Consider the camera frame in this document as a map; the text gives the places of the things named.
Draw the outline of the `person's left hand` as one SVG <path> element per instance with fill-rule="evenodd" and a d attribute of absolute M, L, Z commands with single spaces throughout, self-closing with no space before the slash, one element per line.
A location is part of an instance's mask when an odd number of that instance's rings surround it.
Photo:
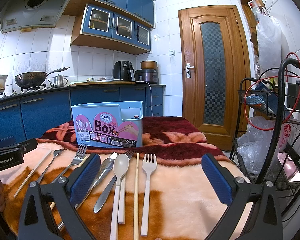
<path fill-rule="evenodd" d="M 4 187 L 0 180 L 0 213 L 2 213 L 5 210 L 5 197 L 4 197 Z"/>

